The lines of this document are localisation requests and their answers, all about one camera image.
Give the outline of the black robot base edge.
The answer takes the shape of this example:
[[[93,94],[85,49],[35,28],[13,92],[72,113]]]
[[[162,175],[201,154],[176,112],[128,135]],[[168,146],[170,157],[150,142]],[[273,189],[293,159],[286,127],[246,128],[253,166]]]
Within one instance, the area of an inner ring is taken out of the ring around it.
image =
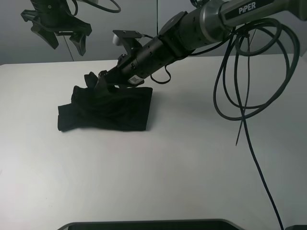
[[[72,222],[61,230],[241,230],[224,219]]]

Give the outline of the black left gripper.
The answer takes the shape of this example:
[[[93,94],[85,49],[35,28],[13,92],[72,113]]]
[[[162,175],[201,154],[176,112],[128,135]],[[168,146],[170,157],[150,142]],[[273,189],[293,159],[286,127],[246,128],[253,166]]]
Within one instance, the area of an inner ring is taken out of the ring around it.
[[[80,56],[86,52],[86,36],[92,32],[91,25],[76,18],[77,1],[72,2],[75,11],[71,12],[66,0],[32,0],[33,10],[24,10],[21,17],[25,22],[31,21],[31,31],[41,37],[49,46],[59,46],[53,32],[73,32],[70,36]]]

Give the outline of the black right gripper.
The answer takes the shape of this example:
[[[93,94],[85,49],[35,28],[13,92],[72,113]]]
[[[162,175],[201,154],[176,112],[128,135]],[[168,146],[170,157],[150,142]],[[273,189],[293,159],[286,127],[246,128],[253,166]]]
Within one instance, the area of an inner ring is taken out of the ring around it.
[[[135,70],[112,68],[98,74],[94,92],[113,92],[115,86],[119,88],[135,88],[144,84],[144,78],[138,77]]]

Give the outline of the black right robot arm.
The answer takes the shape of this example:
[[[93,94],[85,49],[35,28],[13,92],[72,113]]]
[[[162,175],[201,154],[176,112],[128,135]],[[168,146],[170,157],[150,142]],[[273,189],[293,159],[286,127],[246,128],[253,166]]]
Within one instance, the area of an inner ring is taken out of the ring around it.
[[[162,67],[195,54],[200,47],[219,47],[233,35],[245,35],[258,26],[276,27],[274,40],[282,26],[270,16],[289,11],[302,21],[307,19],[304,0],[204,0],[195,3],[192,12],[180,12],[171,18],[157,36],[141,45],[142,34],[136,31],[115,30],[118,43],[126,54],[117,65],[102,71],[94,91],[105,93],[109,87],[136,87]]]

